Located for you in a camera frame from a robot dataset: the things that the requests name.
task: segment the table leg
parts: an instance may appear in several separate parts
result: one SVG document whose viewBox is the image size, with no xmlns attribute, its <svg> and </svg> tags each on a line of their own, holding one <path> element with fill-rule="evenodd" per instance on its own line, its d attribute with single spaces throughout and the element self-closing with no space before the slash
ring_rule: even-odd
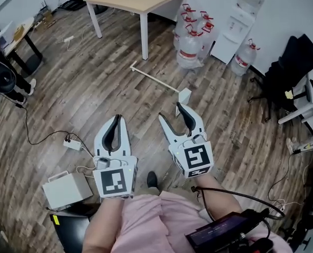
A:
<svg viewBox="0 0 313 253">
<path fill-rule="evenodd" d="M 35 44 L 31 41 L 30 37 L 28 35 L 25 35 L 24 39 L 29 44 L 30 48 L 34 51 L 34 53 L 37 55 L 39 59 L 43 58 L 43 55 L 40 53 L 40 51 L 36 48 Z"/>
<path fill-rule="evenodd" d="M 9 57 L 11 57 L 19 66 L 24 70 L 24 72 L 28 75 L 31 75 L 32 72 L 29 69 L 29 67 L 24 63 L 24 61 L 17 55 L 15 50 L 12 50 L 9 54 Z"/>
<path fill-rule="evenodd" d="M 140 30 L 141 30 L 141 48 L 142 58 L 148 59 L 148 29 L 147 29 L 147 13 L 140 14 Z"/>
<path fill-rule="evenodd" d="M 299 116 L 299 115 L 301 115 L 301 114 L 307 112 L 307 111 L 310 110 L 310 109 L 313 109 L 313 104 L 312 104 L 312 103 L 308 103 L 308 104 L 306 104 L 305 106 L 303 106 L 303 107 L 301 107 L 300 109 L 298 109 L 297 111 L 295 111 L 295 112 L 293 112 L 293 113 L 291 113 L 291 114 L 289 114 L 289 115 L 283 117 L 282 119 L 279 119 L 279 120 L 278 120 L 278 123 L 279 123 L 279 124 L 283 124 L 283 123 L 285 123 L 285 122 L 288 122 L 288 121 L 290 121 L 291 119 L 293 119 L 293 118 L 295 118 L 295 117 L 297 117 L 297 116 Z"/>
<path fill-rule="evenodd" d="M 88 2 L 86 2 L 86 4 L 87 4 L 87 8 L 89 9 L 89 14 L 90 14 L 95 32 L 97 34 L 97 37 L 102 38 L 102 32 L 100 31 L 99 23 L 98 23 L 97 17 L 95 16 L 93 6 L 92 6 L 92 4 L 90 4 Z"/>
</svg>

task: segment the person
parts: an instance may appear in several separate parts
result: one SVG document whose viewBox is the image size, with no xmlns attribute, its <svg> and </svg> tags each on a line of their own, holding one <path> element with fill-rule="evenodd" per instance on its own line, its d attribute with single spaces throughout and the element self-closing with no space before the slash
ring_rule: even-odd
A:
<svg viewBox="0 0 313 253">
<path fill-rule="evenodd" d="M 16 86 L 18 88 L 23 89 L 29 96 L 34 93 L 34 89 L 36 87 L 36 79 L 32 79 L 30 83 L 23 79 L 23 77 L 19 75 L 17 71 L 14 69 L 9 60 L 4 56 L 1 49 L 0 49 L 0 62 L 9 67 L 9 69 L 15 73 Z M 12 100 L 18 101 L 20 104 L 24 104 L 26 102 L 26 97 L 24 97 L 21 93 L 16 92 L 14 89 L 9 93 L 5 93 L 5 95 Z"/>
<path fill-rule="evenodd" d="M 200 187 L 223 189 L 210 174 L 194 179 Z M 163 191 L 159 195 L 154 172 L 148 174 L 147 184 L 148 190 L 133 199 L 103 200 L 86 230 L 83 253 L 194 252 L 184 235 L 208 224 L 199 215 L 200 207 L 174 193 Z M 231 212 L 242 212 L 231 194 L 205 191 L 204 196 L 215 220 Z M 258 225 L 246 238 L 255 242 L 267 235 L 268 229 Z M 276 234 L 271 233 L 269 239 L 274 244 L 274 252 L 292 252 Z"/>
</svg>

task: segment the screen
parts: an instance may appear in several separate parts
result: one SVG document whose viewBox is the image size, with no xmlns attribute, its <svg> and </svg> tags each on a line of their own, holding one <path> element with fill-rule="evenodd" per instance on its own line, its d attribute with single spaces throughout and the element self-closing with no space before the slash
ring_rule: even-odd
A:
<svg viewBox="0 0 313 253">
<path fill-rule="evenodd" d="M 216 239 L 221 234 L 233 229 L 234 227 L 245 222 L 247 218 L 241 217 L 239 215 L 233 215 L 229 218 L 225 218 L 222 222 L 214 225 L 207 226 L 207 228 L 190 234 L 190 238 L 194 241 L 196 245 L 203 244 L 207 241 Z"/>
</svg>

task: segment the black shoe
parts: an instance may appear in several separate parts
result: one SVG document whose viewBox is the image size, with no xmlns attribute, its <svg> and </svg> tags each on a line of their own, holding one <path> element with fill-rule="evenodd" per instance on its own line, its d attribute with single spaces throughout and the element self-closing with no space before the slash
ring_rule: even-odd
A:
<svg viewBox="0 0 313 253">
<path fill-rule="evenodd" d="M 147 186 L 149 188 L 158 188 L 158 179 L 154 171 L 150 171 L 147 175 Z"/>
</svg>

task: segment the pink shirt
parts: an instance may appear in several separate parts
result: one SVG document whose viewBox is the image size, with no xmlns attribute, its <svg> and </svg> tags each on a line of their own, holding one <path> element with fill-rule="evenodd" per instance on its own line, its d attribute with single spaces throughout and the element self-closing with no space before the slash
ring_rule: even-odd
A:
<svg viewBox="0 0 313 253">
<path fill-rule="evenodd" d="M 207 225 L 199 216 L 200 208 L 184 197 L 169 192 L 160 196 L 141 195 L 127 199 L 122 226 L 113 253 L 193 253 L 184 235 Z M 268 230 L 259 225 L 247 234 L 248 240 L 266 237 Z M 292 253 L 288 244 L 271 233 L 274 251 Z"/>
</svg>

